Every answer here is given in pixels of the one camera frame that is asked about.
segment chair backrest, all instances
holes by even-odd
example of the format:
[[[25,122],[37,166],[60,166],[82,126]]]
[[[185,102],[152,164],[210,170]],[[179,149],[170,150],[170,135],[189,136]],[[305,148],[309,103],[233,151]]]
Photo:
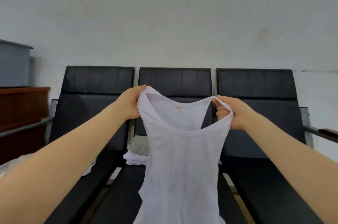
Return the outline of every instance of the chair backrest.
[[[133,86],[133,67],[67,66],[49,142],[88,121]],[[127,122],[105,149],[126,150]]]
[[[240,98],[283,131],[305,143],[292,70],[218,68],[216,75],[218,94]],[[232,130],[222,155],[267,158],[246,132]]]
[[[140,68],[139,85],[153,87],[163,96],[181,103],[191,103],[210,97],[210,68]],[[212,124],[211,104],[202,128]],[[141,118],[136,119],[134,135],[146,136]]]

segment black chair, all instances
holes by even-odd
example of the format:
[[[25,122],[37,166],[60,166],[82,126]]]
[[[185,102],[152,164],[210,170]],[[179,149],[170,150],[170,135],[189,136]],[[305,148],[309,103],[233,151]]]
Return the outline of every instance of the black chair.
[[[211,96],[211,70],[209,68],[140,68],[139,85],[152,86],[172,100],[190,103]],[[202,127],[212,124],[209,107]],[[142,120],[135,121],[135,135],[146,135]],[[90,224],[132,224],[141,206],[138,194],[144,179],[144,166],[125,166],[117,175]],[[222,175],[218,177],[220,215],[227,224],[246,224],[243,214]]]
[[[216,73],[218,94],[242,99],[305,143],[291,70],[217,69]],[[221,161],[256,224],[322,223],[247,133],[229,132]]]
[[[68,66],[62,83],[49,143],[83,124],[133,86],[133,67]],[[46,220],[46,224],[78,223],[105,186],[126,151],[125,122],[82,177]]]

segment person's right arm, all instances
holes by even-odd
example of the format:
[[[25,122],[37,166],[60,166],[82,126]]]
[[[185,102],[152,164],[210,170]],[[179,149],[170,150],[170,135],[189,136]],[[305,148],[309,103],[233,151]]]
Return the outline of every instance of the person's right arm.
[[[302,144],[243,101],[217,96],[234,111],[231,128],[244,130],[325,224],[338,220],[338,163]],[[218,101],[218,119],[228,115]]]

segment white wall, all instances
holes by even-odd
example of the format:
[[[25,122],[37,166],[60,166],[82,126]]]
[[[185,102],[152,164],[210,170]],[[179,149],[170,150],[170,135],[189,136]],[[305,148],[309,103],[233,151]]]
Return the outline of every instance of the white wall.
[[[312,124],[337,128],[338,0],[0,0],[0,38],[34,46],[50,98],[66,65],[291,68]]]

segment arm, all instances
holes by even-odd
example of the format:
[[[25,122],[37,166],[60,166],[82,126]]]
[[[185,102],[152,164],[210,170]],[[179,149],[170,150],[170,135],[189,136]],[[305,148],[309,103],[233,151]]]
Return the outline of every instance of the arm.
[[[217,96],[234,110],[232,129],[246,131],[325,224],[338,219],[338,163],[302,144],[247,104]],[[218,119],[229,111],[217,101]]]
[[[0,179],[2,223],[43,223],[127,120],[139,116],[145,85],[126,90],[102,112],[37,151]]]

